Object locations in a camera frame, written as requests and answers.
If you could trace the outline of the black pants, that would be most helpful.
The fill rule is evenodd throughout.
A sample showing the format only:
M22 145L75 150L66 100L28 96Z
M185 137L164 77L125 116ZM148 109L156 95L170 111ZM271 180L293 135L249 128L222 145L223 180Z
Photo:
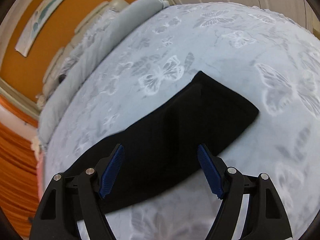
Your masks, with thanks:
M259 110L235 91L203 72L166 103L124 131L101 139L66 171L76 176L108 157L115 146L125 157L111 193L102 200L105 213L153 198L200 169L197 149L219 155L257 118Z

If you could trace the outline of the orange curtain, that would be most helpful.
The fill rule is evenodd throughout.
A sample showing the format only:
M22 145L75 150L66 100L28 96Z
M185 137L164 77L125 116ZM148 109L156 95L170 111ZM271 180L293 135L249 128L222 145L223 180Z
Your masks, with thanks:
M29 237L39 204L31 142L1 123L1 208L14 229Z

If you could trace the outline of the butterfly print bed sheet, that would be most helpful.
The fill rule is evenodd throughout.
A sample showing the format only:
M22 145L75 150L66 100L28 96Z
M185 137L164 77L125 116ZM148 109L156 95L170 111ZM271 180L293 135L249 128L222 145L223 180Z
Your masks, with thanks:
M293 20L138 0L63 67L33 239L319 239L319 40Z

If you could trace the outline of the butterfly print pillow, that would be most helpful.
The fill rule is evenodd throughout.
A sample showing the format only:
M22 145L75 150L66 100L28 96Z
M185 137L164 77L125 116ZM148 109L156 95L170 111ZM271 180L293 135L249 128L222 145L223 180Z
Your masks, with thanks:
M59 77L69 72L85 50L93 44L100 33L105 31L117 15L118 12L113 8L99 13L82 27L67 46L61 47L56 52L43 77L42 94L45 98L52 95L60 84Z

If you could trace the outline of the grey folded duvet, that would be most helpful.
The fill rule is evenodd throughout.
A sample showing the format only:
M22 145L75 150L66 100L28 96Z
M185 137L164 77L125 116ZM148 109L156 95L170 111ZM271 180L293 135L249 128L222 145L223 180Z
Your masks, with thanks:
M93 44L85 49L40 114L38 138L43 148L49 144L73 97L101 61L127 35L168 6L165 0L136 0L121 11L106 30L95 38Z

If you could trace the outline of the long framed wall picture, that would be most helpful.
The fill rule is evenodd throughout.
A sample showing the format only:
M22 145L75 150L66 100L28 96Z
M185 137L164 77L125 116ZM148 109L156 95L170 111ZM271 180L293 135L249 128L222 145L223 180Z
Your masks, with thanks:
M18 39L15 50L18 51L23 57L27 57L35 39L37 38L40 30L56 10L56 8L64 0L43 0L36 8L29 21L25 25L20 38Z

